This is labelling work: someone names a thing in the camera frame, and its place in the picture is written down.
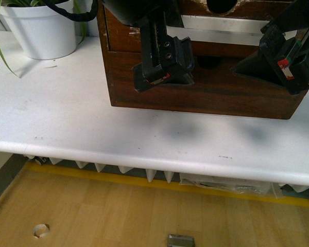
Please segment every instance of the wood grain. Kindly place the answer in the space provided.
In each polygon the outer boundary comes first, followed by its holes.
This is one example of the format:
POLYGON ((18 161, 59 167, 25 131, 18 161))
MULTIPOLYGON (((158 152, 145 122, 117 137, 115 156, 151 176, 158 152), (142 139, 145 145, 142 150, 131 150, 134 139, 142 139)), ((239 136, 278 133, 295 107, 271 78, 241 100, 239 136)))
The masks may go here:
MULTIPOLYGON (((205 14, 199 2, 203 1, 179 1, 181 12, 205 14)), ((269 8, 277 12, 280 11, 277 5, 284 8, 282 6, 288 3, 289 1, 245 1, 238 9, 248 9, 245 10, 244 17, 249 17, 248 11, 266 13, 266 8, 269 8)), ((103 7, 97 20, 113 106, 289 119, 306 94, 303 92, 298 96, 291 96, 285 90, 256 80, 236 77, 229 71, 241 58, 257 50, 257 47, 204 42, 193 42, 195 55, 222 57, 222 61, 213 69, 196 64, 192 72, 194 85, 162 85, 137 93, 133 86, 132 68, 141 62, 139 35, 130 34, 129 27, 119 23, 103 7)))
POLYGON ((197 247, 308 247, 309 208, 26 170, 0 198, 0 246, 161 247, 168 234, 197 247), (39 223, 50 232, 36 239, 39 223))

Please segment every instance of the white shelf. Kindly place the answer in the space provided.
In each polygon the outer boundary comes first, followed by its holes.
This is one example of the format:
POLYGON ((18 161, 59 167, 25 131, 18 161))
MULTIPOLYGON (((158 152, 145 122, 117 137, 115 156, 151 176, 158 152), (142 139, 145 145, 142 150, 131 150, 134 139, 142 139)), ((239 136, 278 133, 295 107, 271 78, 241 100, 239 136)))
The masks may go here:
POLYGON ((115 108, 98 38, 55 61, 0 44, 22 75, 0 71, 0 151, 309 186, 309 93, 291 120, 115 108))

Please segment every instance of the drawer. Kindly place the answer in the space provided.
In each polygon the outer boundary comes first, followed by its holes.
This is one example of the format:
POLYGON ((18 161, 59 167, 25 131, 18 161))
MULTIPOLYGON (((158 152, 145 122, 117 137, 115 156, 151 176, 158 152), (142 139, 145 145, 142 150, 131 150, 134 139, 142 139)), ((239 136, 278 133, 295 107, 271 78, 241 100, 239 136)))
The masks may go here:
MULTIPOLYGON (((180 11, 185 15, 266 20, 290 3, 240 1, 227 12, 214 13, 207 2, 211 1, 181 0, 180 11)), ((161 85, 138 93, 134 90, 132 68, 141 62, 139 33, 122 25, 102 6, 97 19, 113 106, 289 119, 306 94, 292 96, 269 84, 234 76, 230 68, 255 52, 257 46, 196 41, 192 42, 194 85, 161 85)))

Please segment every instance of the yellow strip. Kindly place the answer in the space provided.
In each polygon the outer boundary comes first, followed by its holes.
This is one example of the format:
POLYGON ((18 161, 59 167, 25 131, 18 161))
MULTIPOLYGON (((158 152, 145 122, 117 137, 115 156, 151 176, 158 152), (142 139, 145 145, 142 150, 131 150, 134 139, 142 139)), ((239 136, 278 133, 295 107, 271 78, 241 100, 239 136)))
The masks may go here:
POLYGON ((182 192, 200 193, 219 197, 230 197, 230 198, 239 198, 246 200, 273 202, 273 203, 282 203, 294 206, 309 207, 309 199, 302 199, 302 198, 284 197, 281 199, 276 199, 276 198, 254 197, 214 189, 205 189, 197 186, 188 186, 188 185, 181 186, 177 182, 167 183, 166 181, 161 180, 153 180, 151 183, 149 183, 148 180, 144 178, 136 178, 111 173, 100 173, 88 170, 79 170, 75 168, 67 168, 62 166, 53 166, 53 165, 40 166, 37 163, 33 162, 26 163, 23 168, 30 171, 52 173, 76 178, 83 178, 83 179, 100 180, 112 183, 129 184, 129 185, 137 185, 137 186, 159 188, 159 189, 170 189, 182 192))

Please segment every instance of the screw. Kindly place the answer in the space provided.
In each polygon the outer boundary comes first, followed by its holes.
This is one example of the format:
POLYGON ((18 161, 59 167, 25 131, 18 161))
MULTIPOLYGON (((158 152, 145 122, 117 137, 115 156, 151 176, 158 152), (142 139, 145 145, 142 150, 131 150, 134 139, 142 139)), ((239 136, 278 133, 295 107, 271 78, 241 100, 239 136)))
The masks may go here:
POLYGON ((173 56, 172 56, 172 54, 167 53, 165 58, 166 58, 166 59, 172 59, 172 58, 173 58, 173 56))

